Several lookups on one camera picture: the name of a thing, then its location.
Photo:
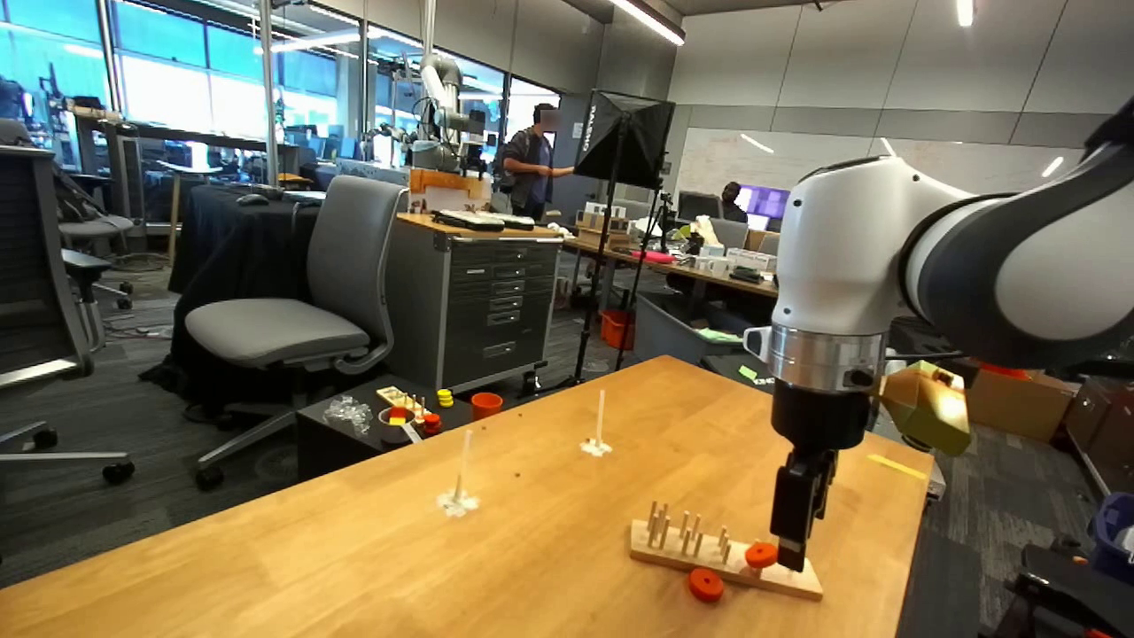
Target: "computer monitor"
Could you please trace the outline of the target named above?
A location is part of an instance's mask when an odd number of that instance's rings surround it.
[[[720,198],[707,190],[678,190],[678,215],[680,219],[720,215]]]

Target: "wooden cabinet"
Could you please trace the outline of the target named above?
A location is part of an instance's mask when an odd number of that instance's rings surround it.
[[[401,215],[388,243],[393,371],[470,389],[542,366],[556,236]]]

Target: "wooden table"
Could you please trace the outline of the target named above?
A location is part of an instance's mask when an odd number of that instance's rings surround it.
[[[594,389],[609,392],[594,461]],[[867,437],[842,454],[810,560],[823,604],[628,556],[670,499],[759,538],[786,443],[770,396],[653,359],[485,417],[470,519],[442,519],[457,437],[434,437],[47,579],[0,588],[0,633],[897,633],[928,456]]]
[[[592,236],[575,236],[575,240],[568,240],[564,247],[571,247],[571,253],[584,253],[584,255],[600,255],[600,240],[592,240]],[[636,266],[636,255],[630,255],[630,253],[611,253],[611,247],[607,247],[601,253],[611,266]],[[777,282],[770,282],[770,280],[759,280],[759,282],[752,282],[752,280],[730,280],[730,276],[720,276],[720,273],[705,273],[705,271],[692,271],[692,266],[667,266],[667,261],[641,261],[646,271],[654,271],[654,273],[674,273],[674,276],[686,276],[686,280],[699,280],[699,282],[707,282],[707,286],[726,286],[726,292],[741,292],[741,294],[759,294],[759,299],[777,299]]]

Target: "drawer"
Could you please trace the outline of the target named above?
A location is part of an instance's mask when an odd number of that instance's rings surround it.
[[[542,330],[525,330],[522,338],[506,340],[453,344],[453,352],[445,352],[442,383],[457,386],[536,361],[542,361]]]
[[[528,240],[483,240],[483,243],[453,243],[453,273],[476,266],[552,266],[556,243],[528,243]]]
[[[450,340],[493,340],[516,325],[546,330],[550,305],[552,294],[453,299],[445,320]]]
[[[450,280],[450,299],[550,294],[552,271],[463,273]]]
[[[476,261],[476,266],[453,266],[450,292],[489,292],[493,282],[516,282],[516,280],[552,280],[552,261]]]

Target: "person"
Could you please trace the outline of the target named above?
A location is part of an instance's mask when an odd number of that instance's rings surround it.
[[[552,168],[550,136],[556,130],[556,106],[537,102],[532,129],[516,130],[500,154],[500,190],[516,215],[542,219],[550,182],[568,176],[571,168]]]
[[[747,222],[747,214],[735,207],[735,198],[741,198],[741,184],[735,184],[735,182],[724,184],[724,190],[720,190],[720,215],[724,215],[724,219]]]

